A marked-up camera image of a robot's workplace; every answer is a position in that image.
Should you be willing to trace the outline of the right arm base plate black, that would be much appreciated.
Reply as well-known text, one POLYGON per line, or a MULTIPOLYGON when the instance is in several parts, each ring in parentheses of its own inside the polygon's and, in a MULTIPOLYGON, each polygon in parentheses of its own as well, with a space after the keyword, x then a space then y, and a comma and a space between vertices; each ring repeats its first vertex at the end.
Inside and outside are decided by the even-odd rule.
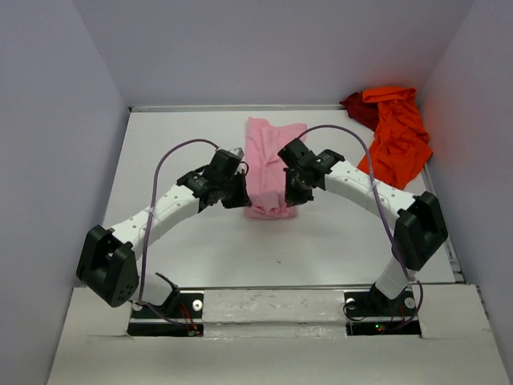
POLYGON ((417 303, 411 290, 404 290, 396 299, 384 297, 382 304, 371 301, 370 291, 344 293, 342 311, 347 320, 345 331, 356 336, 421 336, 417 303))

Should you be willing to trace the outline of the pink t shirt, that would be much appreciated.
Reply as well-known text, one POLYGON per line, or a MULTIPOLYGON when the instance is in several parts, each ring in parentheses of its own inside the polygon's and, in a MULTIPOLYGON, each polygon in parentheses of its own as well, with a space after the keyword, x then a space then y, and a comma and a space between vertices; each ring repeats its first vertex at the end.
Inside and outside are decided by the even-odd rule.
POLYGON ((245 217, 277 220, 298 215, 297 207, 285 203, 285 163, 278 152, 306 129, 301 123, 276 127, 266 119, 248 118, 244 154, 249 166, 246 191, 252 205, 244 210, 245 217))

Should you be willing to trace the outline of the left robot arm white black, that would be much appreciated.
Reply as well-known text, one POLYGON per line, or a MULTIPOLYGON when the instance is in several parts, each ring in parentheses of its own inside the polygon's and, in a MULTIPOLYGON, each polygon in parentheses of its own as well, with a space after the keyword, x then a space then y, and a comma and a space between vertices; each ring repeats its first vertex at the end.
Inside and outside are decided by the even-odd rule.
POLYGON ((91 228, 77 278, 113 308, 130 302, 171 316, 180 304, 180 289, 164 275, 147 271, 148 249, 180 222, 213 205, 249 207, 243 158, 241 148, 220 149, 209 164, 179 178, 139 213, 108 229, 91 228))

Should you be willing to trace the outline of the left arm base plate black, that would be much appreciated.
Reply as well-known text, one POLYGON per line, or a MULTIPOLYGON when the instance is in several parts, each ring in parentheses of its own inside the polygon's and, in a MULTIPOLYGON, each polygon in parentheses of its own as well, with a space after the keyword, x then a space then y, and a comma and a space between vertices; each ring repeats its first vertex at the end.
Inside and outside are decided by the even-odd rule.
POLYGON ((132 309, 127 334, 132 337, 194 338, 204 335, 204 291, 184 290, 177 305, 165 313, 147 306, 132 309))

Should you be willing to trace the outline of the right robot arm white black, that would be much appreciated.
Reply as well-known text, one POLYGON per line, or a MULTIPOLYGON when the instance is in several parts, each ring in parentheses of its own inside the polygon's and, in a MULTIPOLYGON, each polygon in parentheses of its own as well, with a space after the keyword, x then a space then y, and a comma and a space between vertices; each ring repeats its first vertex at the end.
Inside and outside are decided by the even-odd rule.
POLYGON ((304 205, 313 190, 343 197, 376 215, 390 237, 392 258, 371 286, 366 302, 377 314, 388 314, 398 297, 448 238, 438 198, 393 188, 354 167, 344 156, 326 149, 314 154, 299 139, 279 152, 285 163, 285 203, 304 205))

